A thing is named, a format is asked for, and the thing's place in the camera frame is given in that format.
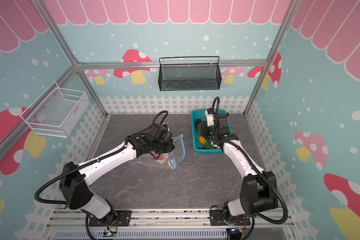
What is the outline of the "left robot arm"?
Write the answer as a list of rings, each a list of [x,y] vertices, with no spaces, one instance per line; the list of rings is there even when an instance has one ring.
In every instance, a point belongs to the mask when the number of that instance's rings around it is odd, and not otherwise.
[[[145,154],[162,155],[174,150],[174,140],[169,127],[152,123],[148,128],[125,137],[125,141],[107,153],[81,164],[69,162],[61,175],[42,185],[34,195],[42,204],[66,205],[71,210],[80,209],[90,218],[105,224],[113,223],[117,214],[112,204],[90,189],[96,180],[115,169]],[[58,183],[64,200],[47,200],[41,193],[53,183]]]

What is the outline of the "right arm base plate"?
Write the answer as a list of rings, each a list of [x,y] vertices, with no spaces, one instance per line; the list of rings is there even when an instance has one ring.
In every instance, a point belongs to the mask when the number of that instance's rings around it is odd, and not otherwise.
[[[250,226],[251,220],[249,218],[242,218],[240,216],[231,216],[225,210],[211,209],[210,224],[211,226]]]

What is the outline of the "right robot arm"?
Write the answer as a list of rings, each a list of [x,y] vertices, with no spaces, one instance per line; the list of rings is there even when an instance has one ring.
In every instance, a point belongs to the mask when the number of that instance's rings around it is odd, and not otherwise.
[[[241,218],[260,217],[281,225],[288,219],[285,200],[277,190],[277,178],[273,172],[259,167],[244,150],[239,138],[231,132],[228,113],[220,114],[209,108],[205,110],[207,121],[198,124],[211,134],[211,144],[227,155],[243,178],[240,196],[228,201],[223,207],[224,220],[233,225]]]

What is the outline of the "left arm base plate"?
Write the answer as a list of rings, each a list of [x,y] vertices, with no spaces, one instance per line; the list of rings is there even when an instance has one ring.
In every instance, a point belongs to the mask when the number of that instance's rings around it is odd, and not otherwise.
[[[132,211],[116,210],[111,211],[102,219],[90,218],[90,227],[128,227],[132,218]]]

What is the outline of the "clear zip top bag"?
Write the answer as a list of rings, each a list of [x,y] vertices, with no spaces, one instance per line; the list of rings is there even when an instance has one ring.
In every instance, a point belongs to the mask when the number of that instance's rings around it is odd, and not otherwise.
[[[157,168],[164,168],[164,169],[176,169],[177,165],[185,158],[186,156],[186,149],[184,144],[184,135],[180,134],[173,138],[175,149],[169,154],[169,159],[164,162],[163,164],[159,164],[155,161],[160,155],[156,154],[155,152],[151,152],[151,154],[143,155],[138,157],[132,161],[128,161],[130,166],[147,166],[147,167],[157,167]]]

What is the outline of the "teal plastic basket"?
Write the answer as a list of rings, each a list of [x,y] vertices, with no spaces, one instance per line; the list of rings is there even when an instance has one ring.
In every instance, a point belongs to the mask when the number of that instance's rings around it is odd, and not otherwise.
[[[206,149],[199,141],[199,137],[201,135],[198,126],[200,124],[207,123],[207,116],[205,115],[205,111],[206,109],[200,109],[191,112],[193,147],[199,154],[222,154],[223,151],[220,148]]]

